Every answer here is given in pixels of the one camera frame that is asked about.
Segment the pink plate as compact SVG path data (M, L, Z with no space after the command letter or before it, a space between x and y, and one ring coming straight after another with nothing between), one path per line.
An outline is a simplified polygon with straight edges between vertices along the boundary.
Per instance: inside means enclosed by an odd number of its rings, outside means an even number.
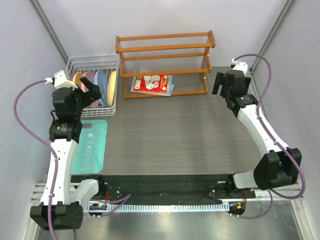
M94 83L94 74L92 72L87 71L83 74L83 76L86 77L92 84ZM83 83L81 83L81 89L83 92L88 91L88 88ZM91 108L97 108L98 106L99 106L98 100L96 100L90 105Z

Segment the cream yellow plate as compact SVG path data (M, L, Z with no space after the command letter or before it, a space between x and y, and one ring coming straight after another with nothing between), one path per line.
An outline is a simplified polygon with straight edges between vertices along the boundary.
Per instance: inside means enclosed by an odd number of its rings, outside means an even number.
M113 105L117 81L117 71L113 71L108 79L107 104L109 107Z

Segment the teal cutting board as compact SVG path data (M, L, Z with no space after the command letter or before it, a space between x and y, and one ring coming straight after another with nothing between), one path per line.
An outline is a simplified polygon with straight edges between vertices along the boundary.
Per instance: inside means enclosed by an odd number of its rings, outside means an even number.
M105 120L82 120L81 123L72 174L98 174L104 166L108 123Z

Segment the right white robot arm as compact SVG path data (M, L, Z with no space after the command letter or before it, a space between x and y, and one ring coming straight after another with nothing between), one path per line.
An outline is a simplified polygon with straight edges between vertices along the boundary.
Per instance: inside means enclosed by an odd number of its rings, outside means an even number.
M297 183L302 153L298 148L290 148L272 130L265 116L258 108L254 95L248 93L251 78L241 70L218 72L212 94L224 98L227 108L247 128L258 147L261 159L254 170L231 175L226 184L226 193L233 198L244 189L258 188L272 190Z

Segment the red snack packet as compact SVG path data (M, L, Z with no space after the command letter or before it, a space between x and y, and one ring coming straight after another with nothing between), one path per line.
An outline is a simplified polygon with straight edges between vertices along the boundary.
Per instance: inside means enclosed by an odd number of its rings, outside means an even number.
M170 97L174 87L172 75L144 75L133 78L130 91Z

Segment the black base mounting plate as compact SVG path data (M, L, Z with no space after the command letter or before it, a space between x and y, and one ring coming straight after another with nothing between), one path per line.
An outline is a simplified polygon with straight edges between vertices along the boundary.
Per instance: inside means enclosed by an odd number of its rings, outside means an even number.
M236 189L228 174L103 175L102 179L105 198L129 196L128 205L208 205L256 197L250 188Z

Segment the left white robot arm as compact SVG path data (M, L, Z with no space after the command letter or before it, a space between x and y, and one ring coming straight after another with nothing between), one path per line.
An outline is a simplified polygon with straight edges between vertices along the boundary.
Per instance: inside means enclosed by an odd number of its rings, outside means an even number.
M89 201L100 200L107 192L99 174L84 177L74 192L70 190L72 166L83 127L82 111L101 98L97 85L84 76L80 81L87 87L86 92L67 86L52 94L56 115L49 128L52 156L40 203L30 209L30 217L45 231L79 229Z

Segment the blue plate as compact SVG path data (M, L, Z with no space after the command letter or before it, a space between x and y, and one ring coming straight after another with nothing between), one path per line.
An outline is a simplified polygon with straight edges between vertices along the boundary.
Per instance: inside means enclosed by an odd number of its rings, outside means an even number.
M101 98L99 99L100 105L108 107L107 103L107 91L108 91L108 80L106 74L102 70L98 70L94 74L94 84L99 87Z

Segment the orange yellow plate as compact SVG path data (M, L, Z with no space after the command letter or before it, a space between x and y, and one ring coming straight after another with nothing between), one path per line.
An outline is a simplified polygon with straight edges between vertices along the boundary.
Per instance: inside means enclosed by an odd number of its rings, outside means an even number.
M84 76L84 74L82 72L77 72L73 78L72 78L72 82L78 87L81 88L81 78Z

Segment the wooden three-tier shelf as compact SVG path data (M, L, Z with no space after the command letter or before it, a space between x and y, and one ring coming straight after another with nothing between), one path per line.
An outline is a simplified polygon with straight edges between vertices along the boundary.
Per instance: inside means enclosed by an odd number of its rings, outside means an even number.
M173 96L206 95L207 74L212 71L210 49L216 46L212 30L206 32L117 36L120 76L126 100L154 98L155 94L129 92L129 80L139 76L198 74L201 89L185 88Z

